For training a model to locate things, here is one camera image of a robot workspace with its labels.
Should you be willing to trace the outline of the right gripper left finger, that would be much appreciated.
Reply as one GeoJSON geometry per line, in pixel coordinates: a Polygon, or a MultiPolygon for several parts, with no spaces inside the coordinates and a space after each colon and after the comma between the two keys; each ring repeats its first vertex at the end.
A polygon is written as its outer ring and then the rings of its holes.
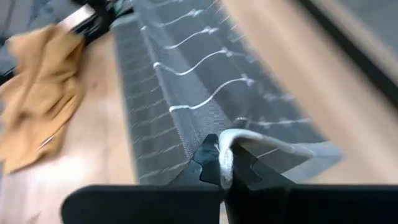
{"type": "Polygon", "coordinates": [[[209,134],[167,185],[89,185],[63,202],[63,224],[219,224],[218,137],[209,134]]]}

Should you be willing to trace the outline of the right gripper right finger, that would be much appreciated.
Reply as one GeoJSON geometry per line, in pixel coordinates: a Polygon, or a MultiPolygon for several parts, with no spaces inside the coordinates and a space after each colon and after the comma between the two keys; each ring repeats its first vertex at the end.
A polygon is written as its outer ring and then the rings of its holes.
{"type": "Polygon", "coordinates": [[[229,224],[398,224],[398,185],[296,184],[233,145],[229,224]]]}

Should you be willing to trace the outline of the grey checked towel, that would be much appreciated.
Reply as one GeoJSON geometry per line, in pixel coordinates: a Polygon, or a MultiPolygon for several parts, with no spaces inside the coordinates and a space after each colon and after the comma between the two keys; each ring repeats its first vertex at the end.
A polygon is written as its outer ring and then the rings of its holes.
{"type": "Polygon", "coordinates": [[[140,184],[168,184],[207,135],[229,128],[267,136],[248,151],[294,182],[339,162],[216,0],[129,3],[112,30],[140,184]]]}

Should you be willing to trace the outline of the yellow towel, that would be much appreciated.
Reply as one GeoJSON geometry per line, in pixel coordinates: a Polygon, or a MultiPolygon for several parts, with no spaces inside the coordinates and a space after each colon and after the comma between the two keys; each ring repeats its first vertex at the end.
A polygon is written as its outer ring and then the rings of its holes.
{"type": "Polygon", "coordinates": [[[12,173],[62,148],[68,122],[83,99],[77,73],[85,39],[52,24],[15,35],[7,45],[17,67],[0,86],[0,162],[5,173],[12,173]]]}

